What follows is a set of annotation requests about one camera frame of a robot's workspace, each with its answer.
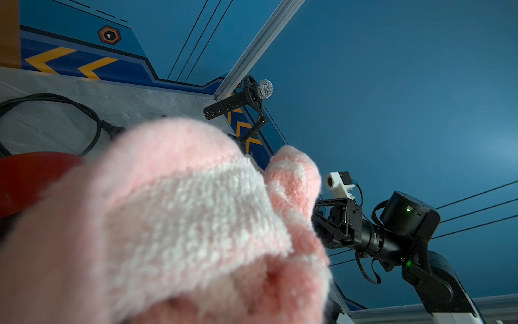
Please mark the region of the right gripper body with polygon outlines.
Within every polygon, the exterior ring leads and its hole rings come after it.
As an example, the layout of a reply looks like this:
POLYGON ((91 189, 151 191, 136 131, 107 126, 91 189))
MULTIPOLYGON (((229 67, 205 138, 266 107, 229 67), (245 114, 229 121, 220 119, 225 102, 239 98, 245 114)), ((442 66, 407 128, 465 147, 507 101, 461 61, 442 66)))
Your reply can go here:
POLYGON ((350 248, 384 265, 403 265, 424 257, 440 222, 436 209, 400 191, 379 203, 370 220, 349 198, 318 201, 312 215, 325 248, 350 248))

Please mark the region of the red Nespresso coffee machine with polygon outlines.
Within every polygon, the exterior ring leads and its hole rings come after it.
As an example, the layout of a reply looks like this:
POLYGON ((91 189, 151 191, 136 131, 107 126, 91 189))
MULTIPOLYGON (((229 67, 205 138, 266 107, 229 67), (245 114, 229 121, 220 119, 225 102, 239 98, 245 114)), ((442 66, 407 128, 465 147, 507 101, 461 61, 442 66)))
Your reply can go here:
POLYGON ((1 159, 1 241, 13 230, 21 214, 38 201, 83 158, 69 153, 36 152, 1 159))

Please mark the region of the pink striped towel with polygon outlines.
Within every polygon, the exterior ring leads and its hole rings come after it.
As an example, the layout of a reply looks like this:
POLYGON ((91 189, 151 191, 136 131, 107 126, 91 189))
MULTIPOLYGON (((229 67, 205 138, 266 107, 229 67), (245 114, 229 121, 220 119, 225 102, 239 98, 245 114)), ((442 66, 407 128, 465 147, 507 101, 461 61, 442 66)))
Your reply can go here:
POLYGON ((163 118, 52 184, 1 245, 2 323, 322 323, 316 164, 265 171, 220 129, 163 118))

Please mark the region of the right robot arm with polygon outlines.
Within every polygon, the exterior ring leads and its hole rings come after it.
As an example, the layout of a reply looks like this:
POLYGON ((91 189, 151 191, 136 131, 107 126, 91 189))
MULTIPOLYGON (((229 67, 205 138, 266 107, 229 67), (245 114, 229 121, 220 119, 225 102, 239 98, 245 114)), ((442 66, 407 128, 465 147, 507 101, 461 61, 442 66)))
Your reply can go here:
POLYGON ((325 248, 352 249, 357 265, 370 259, 386 272, 400 267, 434 323, 483 323, 451 264, 428 248, 440 222, 434 207, 399 191, 380 202, 370 220, 350 198, 317 201, 312 214, 325 248))

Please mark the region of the black microphone on tripod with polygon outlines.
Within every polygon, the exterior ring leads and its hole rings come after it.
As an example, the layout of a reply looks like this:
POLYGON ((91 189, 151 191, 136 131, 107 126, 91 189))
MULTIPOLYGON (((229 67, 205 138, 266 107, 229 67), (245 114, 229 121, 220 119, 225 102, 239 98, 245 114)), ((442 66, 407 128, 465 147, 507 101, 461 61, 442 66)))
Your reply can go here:
POLYGON ((268 121, 264 113, 263 101, 272 96, 274 87, 272 82, 267 79, 256 81, 251 76, 244 78, 243 85, 244 87, 241 92, 205 107, 203 114, 207 120, 213 120, 216 117, 235 112, 245 106, 250 106, 255 110, 258 113, 258 118, 255 124, 249 127, 249 131, 244 136, 241 136, 240 128, 242 125, 236 123, 236 134, 230 135, 230 137, 236 141, 241 151, 248 154, 250 152, 250 143, 261 143, 255 136, 268 121))

